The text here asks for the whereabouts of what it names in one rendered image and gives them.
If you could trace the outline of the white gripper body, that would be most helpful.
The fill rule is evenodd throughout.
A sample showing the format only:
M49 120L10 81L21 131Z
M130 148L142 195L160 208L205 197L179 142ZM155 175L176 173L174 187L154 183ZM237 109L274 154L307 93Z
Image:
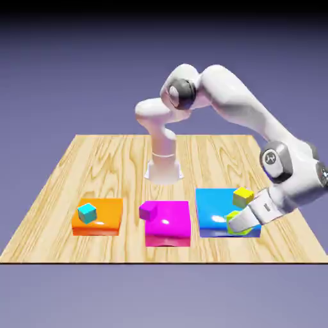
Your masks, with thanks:
M239 214L228 221L227 226L232 232L240 233L257 225L266 225L283 215L285 212L275 205L268 190L264 189Z

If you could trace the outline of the small lime green cube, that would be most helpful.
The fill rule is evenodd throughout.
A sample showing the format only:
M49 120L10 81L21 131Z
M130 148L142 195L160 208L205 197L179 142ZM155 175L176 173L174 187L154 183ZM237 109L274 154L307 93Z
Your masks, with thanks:
M237 216L237 214L239 214L239 211L232 211L230 212L225 218L226 218L226 222L227 222L227 232L231 235L235 235L235 236L245 236L247 234L249 234L252 231L252 228L240 231L240 232L234 232L230 225L229 222L235 217Z

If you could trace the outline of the small yellow cube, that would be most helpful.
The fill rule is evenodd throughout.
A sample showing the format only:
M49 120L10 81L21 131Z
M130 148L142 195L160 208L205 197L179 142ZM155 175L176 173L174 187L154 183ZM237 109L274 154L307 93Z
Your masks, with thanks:
M245 208L254 199L254 192L244 187L240 187L233 192L233 205L238 208Z

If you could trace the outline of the small purple cube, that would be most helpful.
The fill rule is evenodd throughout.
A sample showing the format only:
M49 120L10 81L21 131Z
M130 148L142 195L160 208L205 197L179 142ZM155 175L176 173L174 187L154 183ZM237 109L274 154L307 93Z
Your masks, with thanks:
M139 218L145 221L152 221L157 215L157 202L145 201L139 207Z

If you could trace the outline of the small cyan cube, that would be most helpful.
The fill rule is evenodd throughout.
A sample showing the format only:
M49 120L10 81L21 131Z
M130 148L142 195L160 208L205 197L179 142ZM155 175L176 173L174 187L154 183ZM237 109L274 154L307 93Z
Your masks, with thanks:
M78 217L84 224L89 224L97 219L96 207L86 203L78 207Z

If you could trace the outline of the large blue box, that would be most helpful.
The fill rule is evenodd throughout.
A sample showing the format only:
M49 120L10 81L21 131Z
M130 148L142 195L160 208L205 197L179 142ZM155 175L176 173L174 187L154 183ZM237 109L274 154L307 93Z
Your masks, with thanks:
M235 188L197 188L195 190L195 205L201 237L260 237L260 225L239 234L228 231L226 216L231 212L240 211L240 208L233 204L235 191Z

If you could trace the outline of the large magenta box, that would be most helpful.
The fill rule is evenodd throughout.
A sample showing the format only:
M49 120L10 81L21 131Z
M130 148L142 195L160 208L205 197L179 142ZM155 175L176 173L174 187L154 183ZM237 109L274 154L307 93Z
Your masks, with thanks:
M189 247L192 225L188 201L156 201L157 215L145 221L146 247Z

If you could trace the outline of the large orange box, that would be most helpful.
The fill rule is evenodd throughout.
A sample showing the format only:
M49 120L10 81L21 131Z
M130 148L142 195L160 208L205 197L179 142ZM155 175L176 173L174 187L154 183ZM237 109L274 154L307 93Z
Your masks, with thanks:
M97 219L84 224L78 217L78 207L90 203L96 207ZM118 236L123 213L121 198L82 198L72 216L74 236Z

